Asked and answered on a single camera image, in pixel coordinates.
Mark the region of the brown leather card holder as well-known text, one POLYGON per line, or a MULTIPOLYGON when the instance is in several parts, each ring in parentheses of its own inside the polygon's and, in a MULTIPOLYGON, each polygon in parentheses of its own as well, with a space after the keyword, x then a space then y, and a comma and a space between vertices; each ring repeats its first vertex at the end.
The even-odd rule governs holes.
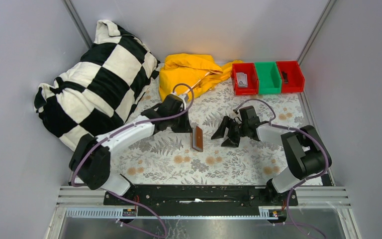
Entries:
POLYGON ((194 127, 192 130, 191 147, 198 152, 203 152, 203 131, 199 126, 194 127))

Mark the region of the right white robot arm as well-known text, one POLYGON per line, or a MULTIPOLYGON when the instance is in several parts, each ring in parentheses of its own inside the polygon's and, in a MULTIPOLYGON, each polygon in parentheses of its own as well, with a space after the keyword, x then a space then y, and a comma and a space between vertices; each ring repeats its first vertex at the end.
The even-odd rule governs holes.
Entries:
POLYGON ((331 166, 331 157, 313 126, 292 128, 261 121, 253 106, 240 108, 237 113, 236 119, 224 116, 211 139, 223 138, 223 147, 238 147, 243 137, 281 146, 287 167, 266 183, 271 195, 285 193, 308 179, 322 176, 331 166))

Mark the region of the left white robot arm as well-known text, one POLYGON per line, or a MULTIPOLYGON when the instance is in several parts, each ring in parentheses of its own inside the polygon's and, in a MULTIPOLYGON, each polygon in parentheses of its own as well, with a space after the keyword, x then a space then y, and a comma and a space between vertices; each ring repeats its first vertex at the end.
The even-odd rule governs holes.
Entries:
POLYGON ((132 183, 111 170, 111 158, 134 143, 170 128, 177 133, 191 133, 187 94, 169 94, 162 103, 143 111, 134 121, 98 136, 83 135, 69 163, 75 187, 104 189, 123 196, 132 183))

